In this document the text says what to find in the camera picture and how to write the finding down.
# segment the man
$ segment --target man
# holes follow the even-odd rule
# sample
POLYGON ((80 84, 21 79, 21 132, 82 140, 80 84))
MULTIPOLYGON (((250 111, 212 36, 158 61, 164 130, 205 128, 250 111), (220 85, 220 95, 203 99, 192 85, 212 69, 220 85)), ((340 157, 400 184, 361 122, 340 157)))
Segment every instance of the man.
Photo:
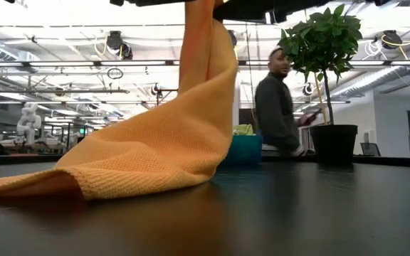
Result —
POLYGON ((283 82, 290 63, 283 49, 276 48, 269 56, 270 70, 256 89, 256 114, 263 143, 278 148, 281 156, 304 156, 306 151, 297 138, 297 128, 310 125, 314 115, 305 114, 297 122, 288 86, 283 82))

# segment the teal basket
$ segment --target teal basket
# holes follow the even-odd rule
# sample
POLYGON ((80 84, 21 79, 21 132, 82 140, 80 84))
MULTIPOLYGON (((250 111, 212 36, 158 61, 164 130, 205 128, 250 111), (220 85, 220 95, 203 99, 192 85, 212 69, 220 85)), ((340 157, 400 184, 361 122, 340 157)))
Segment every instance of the teal basket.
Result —
POLYGON ((262 137, 234 135, 231 147, 221 165, 259 164, 262 159, 262 137))

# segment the plant stem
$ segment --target plant stem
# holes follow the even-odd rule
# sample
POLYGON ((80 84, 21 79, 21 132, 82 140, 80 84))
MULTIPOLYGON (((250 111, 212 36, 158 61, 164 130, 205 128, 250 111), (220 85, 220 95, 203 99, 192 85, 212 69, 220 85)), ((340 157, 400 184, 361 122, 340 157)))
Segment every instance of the plant stem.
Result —
POLYGON ((322 73, 324 74, 325 94, 327 95, 328 116, 330 117, 330 124, 333 125, 335 123, 335 120, 333 119, 332 99, 330 98, 330 90, 328 89, 328 76, 325 71, 325 69, 322 70, 322 73))

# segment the table surface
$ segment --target table surface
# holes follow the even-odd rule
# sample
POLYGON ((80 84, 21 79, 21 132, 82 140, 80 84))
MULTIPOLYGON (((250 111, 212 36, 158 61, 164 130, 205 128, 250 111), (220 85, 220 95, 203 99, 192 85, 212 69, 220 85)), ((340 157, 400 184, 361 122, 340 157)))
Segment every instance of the table surface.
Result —
POLYGON ((150 196, 0 201, 0 255, 410 255, 410 168, 264 163, 150 196))

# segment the chair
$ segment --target chair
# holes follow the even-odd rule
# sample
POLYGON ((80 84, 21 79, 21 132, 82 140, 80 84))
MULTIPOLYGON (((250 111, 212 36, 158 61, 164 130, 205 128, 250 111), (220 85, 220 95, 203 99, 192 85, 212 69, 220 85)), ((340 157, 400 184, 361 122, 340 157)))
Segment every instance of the chair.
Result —
POLYGON ((360 146, 362 146, 362 152, 365 156, 381 156, 376 143, 360 143, 360 146))

